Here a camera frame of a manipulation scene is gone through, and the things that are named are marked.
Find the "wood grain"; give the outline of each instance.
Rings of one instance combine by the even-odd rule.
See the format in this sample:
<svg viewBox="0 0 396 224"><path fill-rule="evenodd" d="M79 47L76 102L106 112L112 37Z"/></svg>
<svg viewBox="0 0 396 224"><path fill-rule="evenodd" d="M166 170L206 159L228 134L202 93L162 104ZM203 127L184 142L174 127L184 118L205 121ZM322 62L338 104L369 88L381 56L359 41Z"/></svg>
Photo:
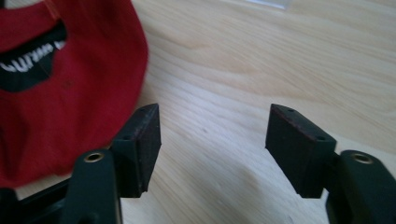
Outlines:
<svg viewBox="0 0 396 224"><path fill-rule="evenodd" d="M150 47L139 105L160 104L163 146L149 192L122 200L125 223L328 223L326 193L301 199L264 148L272 103L396 176L395 1L134 6Z"/></svg>

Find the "black plastic part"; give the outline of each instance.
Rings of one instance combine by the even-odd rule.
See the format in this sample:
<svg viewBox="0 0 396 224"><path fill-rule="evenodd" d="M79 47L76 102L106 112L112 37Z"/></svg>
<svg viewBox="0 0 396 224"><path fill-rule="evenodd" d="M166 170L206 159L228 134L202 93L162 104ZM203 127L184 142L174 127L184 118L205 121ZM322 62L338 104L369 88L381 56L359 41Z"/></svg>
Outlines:
<svg viewBox="0 0 396 224"><path fill-rule="evenodd" d="M353 205L351 223L396 223L396 181L379 159L346 150L336 168Z"/></svg>
<svg viewBox="0 0 396 224"><path fill-rule="evenodd" d="M69 181L61 224L122 222L113 155L105 149L84 153Z"/></svg>
<svg viewBox="0 0 396 224"><path fill-rule="evenodd" d="M20 223L21 205L13 189L0 189L0 223Z"/></svg>
<svg viewBox="0 0 396 224"><path fill-rule="evenodd" d="M69 180L44 189L21 201L22 223L58 223Z"/></svg>
<svg viewBox="0 0 396 224"><path fill-rule="evenodd" d="M13 189L0 189L0 223L58 223L68 180L18 201Z"/></svg>
<svg viewBox="0 0 396 224"><path fill-rule="evenodd" d="M271 105L265 147L303 198L320 198L336 141L294 109Z"/></svg>
<svg viewBox="0 0 396 224"><path fill-rule="evenodd" d="M329 222L332 224L352 223L352 211L341 186L329 192L326 211Z"/></svg>
<svg viewBox="0 0 396 224"><path fill-rule="evenodd" d="M139 198L149 189L161 147L160 111L157 104L134 112L113 140L118 186L123 198Z"/></svg>

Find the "red fabric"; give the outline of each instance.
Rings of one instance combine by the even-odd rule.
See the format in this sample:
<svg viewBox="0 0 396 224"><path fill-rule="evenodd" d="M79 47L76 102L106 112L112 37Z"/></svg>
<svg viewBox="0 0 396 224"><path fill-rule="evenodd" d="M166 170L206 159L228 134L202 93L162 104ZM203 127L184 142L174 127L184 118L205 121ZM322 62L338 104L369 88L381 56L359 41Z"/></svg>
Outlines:
<svg viewBox="0 0 396 224"><path fill-rule="evenodd" d="M71 171L81 153L111 141L141 90L148 48L130 0L51 2L0 9L0 52L53 28L53 12L67 31L49 79L0 90L0 187Z"/></svg>

